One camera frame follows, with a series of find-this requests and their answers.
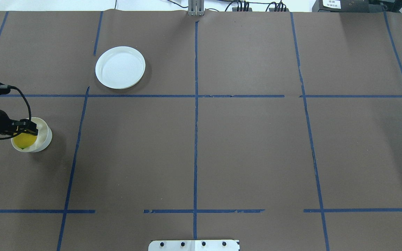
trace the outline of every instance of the white plate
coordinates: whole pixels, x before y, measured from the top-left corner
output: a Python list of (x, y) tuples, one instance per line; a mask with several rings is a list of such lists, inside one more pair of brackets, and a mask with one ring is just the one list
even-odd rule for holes
[(100, 83), (113, 89), (132, 87), (144, 75), (145, 59), (131, 47), (114, 47), (102, 54), (96, 63), (96, 76)]

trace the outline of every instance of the table surface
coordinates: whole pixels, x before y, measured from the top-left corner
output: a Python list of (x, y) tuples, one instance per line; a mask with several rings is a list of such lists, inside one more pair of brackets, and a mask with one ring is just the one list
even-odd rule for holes
[(0, 250), (402, 250), (402, 14), (0, 12), (0, 82), (53, 132), (0, 142)]

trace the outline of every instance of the metal bracket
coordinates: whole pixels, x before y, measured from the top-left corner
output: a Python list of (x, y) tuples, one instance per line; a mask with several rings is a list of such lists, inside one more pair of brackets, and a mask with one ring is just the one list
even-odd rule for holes
[(204, 0), (188, 0), (189, 16), (204, 16)]
[(240, 251), (238, 240), (152, 241), (148, 251)]

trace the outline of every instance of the black wire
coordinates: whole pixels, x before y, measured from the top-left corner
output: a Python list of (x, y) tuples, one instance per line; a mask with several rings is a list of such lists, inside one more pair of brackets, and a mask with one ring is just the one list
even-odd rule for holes
[(233, 0), (233, 1), (228, 1), (228, 2), (230, 2), (229, 4), (228, 4), (228, 6), (226, 7), (226, 9), (224, 10), (224, 11), (228, 11), (228, 8), (229, 8), (229, 6), (231, 5), (231, 4), (233, 4), (233, 3), (237, 3), (237, 9), (238, 9), (238, 3), (240, 3), (241, 4), (241, 1), (240, 0)]
[(283, 7), (284, 7), (284, 11), (286, 11), (286, 5), (282, 2), (282, 0), (280, 0), (280, 2), (277, 5), (277, 10), (278, 12), (283, 12)]
[(243, 8), (241, 9), (241, 11), (247, 11), (246, 8), (247, 8), (247, 2), (246, 0), (244, 0)]
[[(217, 0), (217, 1), (221, 1), (221, 2), (235, 2), (235, 1), (232, 1), (232, 0)], [(258, 4), (260, 4), (260, 5), (269, 5), (269, 3), (258, 3)]]
[(31, 111), (30, 111), (30, 105), (29, 105), (29, 102), (27, 102), (26, 97), (24, 97), (24, 94), (21, 92), (21, 90), (19, 90), (19, 89), (18, 89), (17, 87), (15, 87), (15, 86), (8, 86), (8, 87), (9, 87), (10, 89), (15, 89), (15, 90), (17, 90), (17, 91), (20, 93), (21, 97), (24, 99), (24, 102), (25, 102), (26, 105), (27, 105), (27, 111), (29, 112), (29, 121), (27, 122), (27, 124), (26, 124), (26, 126), (24, 127), (24, 129), (21, 129), (18, 133), (14, 134), (14, 135), (12, 135), (12, 136), (0, 138), (0, 140), (5, 140), (5, 139), (14, 138), (14, 137), (16, 137), (16, 136), (22, 134), (22, 133), (30, 126), (30, 122), (32, 122), (32, 113), (31, 113)]
[(275, 5), (276, 5), (275, 8), (277, 8), (277, 3), (276, 3), (276, 2), (272, 2), (272, 3), (270, 3), (270, 4), (266, 7), (265, 12), (269, 10), (269, 7), (270, 7), (272, 4), (275, 4)]
[(175, 5), (178, 5), (178, 6), (181, 7), (181, 8), (188, 8), (188, 6), (182, 6), (182, 5), (180, 5), (179, 3), (175, 3), (175, 2), (173, 2), (173, 1), (171, 1), (171, 0), (167, 0), (167, 2), (174, 3)]

